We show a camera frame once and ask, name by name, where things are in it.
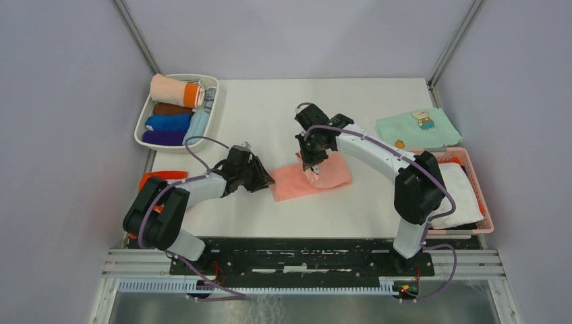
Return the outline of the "pink panda towel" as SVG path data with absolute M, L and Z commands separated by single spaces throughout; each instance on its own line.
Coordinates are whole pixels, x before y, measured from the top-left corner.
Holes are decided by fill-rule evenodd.
M 320 194 L 352 184 L 352 175 L 342 154 L 331 153 L 322 163 L 304 170 L 300 153 L 297 164 L 276 169 L 270 173 L 275 183 L 270 192 L 279 203 L 285 200 Z

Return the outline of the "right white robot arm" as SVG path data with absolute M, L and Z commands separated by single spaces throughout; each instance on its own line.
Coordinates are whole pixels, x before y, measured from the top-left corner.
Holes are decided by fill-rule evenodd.
M 313 103 L 299 104 L 295 120 L 302 127 L 296 135 L 299 159 L 314 187 L 331 188 L 348 176 L 345 163 L 334 160 L 335 153 L 354 157 L 391 181 L 394 208 L 401 219 L 389 265 L 397 275 L 413 271 L 431 215 L 444 198 L 451 197 L 436 157 L 427 151 L 415 155 L 390 146 L 369 136 L 346 115 L 328 117 Z

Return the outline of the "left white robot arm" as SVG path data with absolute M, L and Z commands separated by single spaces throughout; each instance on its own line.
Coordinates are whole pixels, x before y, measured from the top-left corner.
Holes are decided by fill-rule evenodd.
M 260 158 L 248 147 L 234 145 L 227 157 L 206 173 L 174 182 L 149 177 L 123 219 L 123 230 L 151 247 L 186 259 L 195 274 L 207 273 L 212 257 L 206 243 L 182 228 L 186 211 L 207 200 L 224 198 L 240 187 L 257 192 L 275 184 Z

